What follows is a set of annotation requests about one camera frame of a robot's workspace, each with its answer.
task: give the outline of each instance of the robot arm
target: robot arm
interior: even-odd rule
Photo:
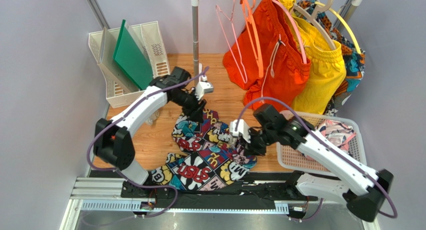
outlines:
[[[204,94],[212,93],[213,85],[207,79],[200,81],[191,92],[184,89],[185,85],[159,92],[138,102],[152,93],[183,83],[191,75],[182,68],[175,67],[171,75],[159,76],[152,80],[145,92],[123,112],[114,116],[111,120],[101,118],[96,123],[95,136],[108,125],[119,118],[125,119],[107,130],[95,142],[93,152],[104,162],[115,166],[128,179],[142,185],[148,178],[148,172],[135,160],[135,148],[132,137],[141,125],[158,109],[172,101],[182,107],[183,113],[194,122],[203,121],[203,109],[206,100]]]
[[[264,155],[266,146],[279,142],[281,145],[291,146],[293,149],[308,155],[331,171],[336,179],[327,176],[312,175],[307,172],[293,172],[288,184],[293,185],[305,196],[316,196],[344,204],[357,217],[362,220],[374,221],[381,208],[385,196],[364,173],[378,181],[389,192],[393,175],[387,170],[376,171],[349,155],[338,147],[330,144],[335,151],[344,158],[359,166],[363,173],[334,154],[314,138],[293,117],[287,120],[272,105],[264,104],[259,107],[254,116],[261,124],[261,128],[249,128],[241,120],[238,123],[238,131],[235,131],[237,121],[231,122],[231,134],[234,137],[242,137],[242,144],[247,155]],[[325,143],[328,140],[314,126],[305,121],[312,133]]]

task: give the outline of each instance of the wooden surface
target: wooden surface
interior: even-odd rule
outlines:
[[[229,124],[238,118],[243,109],[243,97],[246,91],[230,81],[227,71],[222,65],[222,58],[223,54],[201,54],[200,63],[204,66],[210,66],[207,77],[208,81],[214,86],[214,92],[204,96],[204,99],[207,100],[206,107],[217,111],[219,119]],[[179,66],[193,74],[192,54],[169,54],[168,60],[170,70],[174,66]],[[110,107],[107,118],[112,118],[124,109],[126,107]],[[143,168],[153,170],[165,164],[167,153],[182,153],[172,139],[172,130],[180,113],[181,107],[169,102],[160,109],[159,118],[154,121],[152,126],[144,124],[136,132],[133,137],[133,145],[136,150],[136,160]],[[251,127],[260,126],[251,109],[245,112],[243,119]],[[99,167],[110,167],[100,159],[95,159],[94,163]],[[291,172],[278,163],[275,144],[267,148],[266,156],[257,158],[257,164],[252,170],[257,172]]]

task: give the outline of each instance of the clothing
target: clothing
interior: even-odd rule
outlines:
[[[307,60],[306,64],[303,63],[302,55],[297,49],[292,32],[288,24],[284,21],[284,12],[279,6],[273,4],[272,0],[262,0],[254,11],[253,18],[258,32],[263,58],[263,77],[265,77],[265,72],[271,63],[271,56],[274,55],[273,53],[275,52],[272,66],[275,76],[274,78],[267,79],[264,85],[263,94],[264,96],[277,98],[290,106],[293,99],[299,95],[306,86],[309,78],[311,61]],[[278,48],[275,49],[279,39],[281,39],[283,44],[280,44]],[[230,51],[223,56],[223,66],[226,68],[231,82],[237,84],[244,90],[248,90],[243,100],[244,105],[246,105],[251,100],[261,97],[264,79],[259,78],[259,69],[253,54],[249,33],[246,29],[242,31],[237,42],[241,50],[242,62],[247,72],[247,82],[243,82]],[[240,58],[237,45],[234,44],[231,49],[239,63]],[[278,111],[284,109],[276,102],[268,100],[266,100],[266,102],[272,104]],[[261,105],[261,102],[257,102],[250,108],[257,109]]]
[[[279,2],[285,8],[291,9],[296,0],[279,0]],[[294,21],[303,38],[311,66],[306,87],[295,97],[291,107],[295,111],[323,114],[346,75],[342,46],[339,42],[333,41],[336,49],[331,50],[318,29],[302,18],[295,16]]]
[[[172,137],[189,155],[169,153],[165,165],[151,172],[155,184],[213,191],[241,179],[256,165],[256,156],[244,156],[243,147],[230,135],[229,126],[219,121],[216,111],[204,109],[203,123],[187,118],[180,115]]]
[[[305,0],[299,2],[298,5],[306,9],[309,14],[312,14],[316,6],[314,2],[315,0]],[[364,77],[366,53],[363,50],[361,50],[361,54],[357,53],[354,44],[341,35],[324,12],[319,12],[316,19],[330,35],[331,39],[338,41],[342,46],[341,51],[346,68],[346,77],[333,94],[324,112],[325,115],[335,116]]]
[[[340,121],[324,120],[320,123],[316,129],[334,146],[340,150],[349,154],[349,142],[355,138],[357,133],[354,131],[352,126],[347,126]]]

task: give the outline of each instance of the white drawstring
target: white drawstring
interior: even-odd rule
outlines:
[[[281,34],[279,35],[279,39],[276,42],[275,46],[273,47],[272,53],[270,55],[270,59],[269,59],[269,66],[267,66],[266,68],[266,73],[265,73],[265,77],[263,78],[263,83],[262,83],[262,88],[260,90],[260,94],[263,97],[264,96],[264,86],[265,86],[265,82],[266,82],[266,78],[268,77],[268,71],[270,68],[270,76],[272,78],[275,78],[275,71],[274,71],[274,62],[275,62],[275,57],[277,55],[278,52],[278,48],[280,47],[280,44],[282,45],[286,45],[284,42],[281,41]]]

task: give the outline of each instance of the white plastic basket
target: white plastic basket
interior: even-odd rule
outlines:
[[[137,37],[145,49],[144,55],[148,56],[152,66],[153,77],[170,74],[169,60],[161,36],[158,21],[130,26],[136,32]],[[120,28],[110,29],[114,38],[118,38]],[[89,33],[89,48],[93,57],[98,58],[102,41],[102,31]],[[144,91],[125,92],[104,71],[103,77],[106,82],[106,100],[113,108],[119,108],[132,104]]]
[[[281,114],[283,114],[287,119],[293,117],[293,114],[288,110],[282,111]],[[349,153],[355,160],[359,161],[364,165],[367,165],[363,138],[360,133],[360,128],[354,121],[341,117],[325,116],[306,112],[297,112],[297,114],[308,122],[310,122],[315,127],[322,123],[324,120],[339,121],[341,123],[344,123],[345,125],[353,127],[353,130],[356,132],[356,136],[352,138],[352,140],[350,140],[349,142]],[[302,155],[301,152],[294,150],[289,146],[281,146],[279,143],[277,143],[276,151],[278,153],[278,162],[284,168],[303,171],[312,174],[321,174],[335,177],[333,173],[328,171],[320,163],[315,160],[307,159],[305,156]]]

